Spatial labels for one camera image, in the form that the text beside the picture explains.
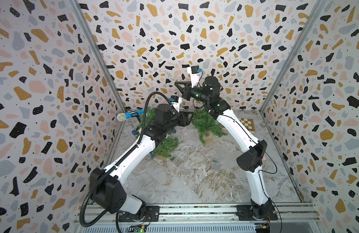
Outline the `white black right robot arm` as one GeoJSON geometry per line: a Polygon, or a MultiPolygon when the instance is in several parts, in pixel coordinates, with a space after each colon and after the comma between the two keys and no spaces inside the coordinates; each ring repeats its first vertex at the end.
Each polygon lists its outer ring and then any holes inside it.
{"type": "Polygon", "coordinates": [[[192,85],[191,82],[175,82],[175,86],[182,98],[202,102],[208,114],[224,126],[240,146],[242,155],[236,162],[245,171],[251,190],[251,210],[245,215],[258,220],[270,216],[269,212],[274,211],[274,206],[261,174],[267,143],[250,133],[229,104],[220,97],[221,84],[216,77],[206,77],[202,87],[192,85]]]}

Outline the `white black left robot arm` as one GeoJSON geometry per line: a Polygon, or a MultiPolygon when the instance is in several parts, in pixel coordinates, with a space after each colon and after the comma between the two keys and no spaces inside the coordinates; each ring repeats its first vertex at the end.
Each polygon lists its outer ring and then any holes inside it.
{"type": "Polygon", "coordinates": [[[186,127],[192,117],[188,112],[176,110],[169,104],[160,104],[155,116],[135,143],[117,160],[104,169],[96,168],[90,177],[91,200],[105,211],[114,214],[128,212],[141,218],[146,202],[125,192],[123,184],[133,169],[163,142],[177,126],[186,127]]]}

